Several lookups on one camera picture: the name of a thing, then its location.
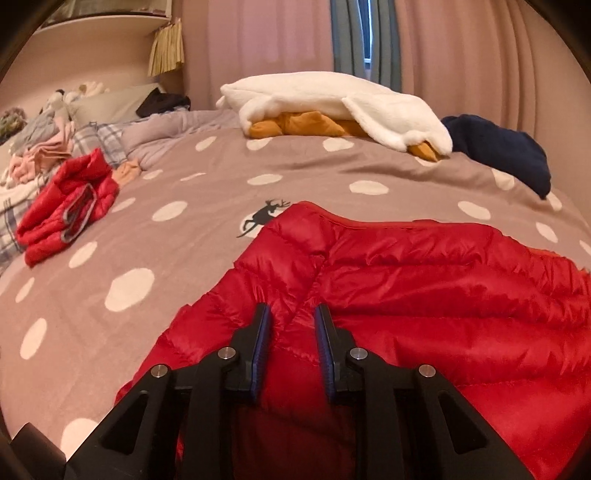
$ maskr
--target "navy blue sweater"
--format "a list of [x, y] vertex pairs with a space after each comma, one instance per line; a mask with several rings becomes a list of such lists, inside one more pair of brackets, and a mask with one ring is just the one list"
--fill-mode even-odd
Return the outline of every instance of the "navy blue sweater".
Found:
[[499, 127], [477, 115], [441, 120], [453, 140], [453, 151], [518, 178], [541, 199], [550, 192], [550, 169], [541, 146], [525, 132]]

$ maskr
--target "dark clothing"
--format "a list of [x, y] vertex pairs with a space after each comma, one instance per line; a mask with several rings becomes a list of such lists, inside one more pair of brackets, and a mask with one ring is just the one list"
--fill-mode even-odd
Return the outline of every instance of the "dark clothing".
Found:
[[144, 103], [136, 110], [138, 116], [145, 118], [155, 113], [172, 112], [176, 107], [191, 108], [191, 100], [187, 96], [177, 93], [162, 93], [155, 88], [150, 92]]
[[499, 127], [476, 115], [447, 116], [441, 121], [452, 136], [454, 152], [513, 175], [541, 199], [549, 194], [546, 154], [528, 134]]

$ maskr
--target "wooden shelf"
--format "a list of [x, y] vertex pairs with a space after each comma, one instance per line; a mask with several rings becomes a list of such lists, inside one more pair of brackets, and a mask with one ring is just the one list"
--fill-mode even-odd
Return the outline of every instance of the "wooden shelf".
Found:
[[59, 35], [67, 41], [76, 41], [78, 35], [125, 36], [150, 35], [170, 19], [151, 14], [91, 15], [75, 18], [37, 30], [29, 42], [45, 42]]

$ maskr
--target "white fluffy blanket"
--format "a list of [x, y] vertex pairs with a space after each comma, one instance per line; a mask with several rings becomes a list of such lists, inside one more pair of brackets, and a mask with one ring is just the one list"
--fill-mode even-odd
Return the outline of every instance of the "white fluffy blanket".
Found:
[[221, 92], [217, 107], [237, 112], [246, 135], [265, 118], [318, 110], [335, 120], [356, 120], [376, 142], [400, 152], [424, 141], [441, 155], [452, 152], [447, 129], [425, 101], [344, 73], [259, 75], [223, 85]]

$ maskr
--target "window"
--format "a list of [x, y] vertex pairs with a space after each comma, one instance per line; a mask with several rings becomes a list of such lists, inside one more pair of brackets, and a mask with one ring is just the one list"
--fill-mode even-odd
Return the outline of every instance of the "window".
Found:
[[359, 13], [361, 15], [361, 30], [363, 32], [363, 52], [365, 54], [365, 68], [371, 66], [371, 48], [373, 42], [372, 28], [371, 28], [371, 1], [372, 0], [358, 0]]

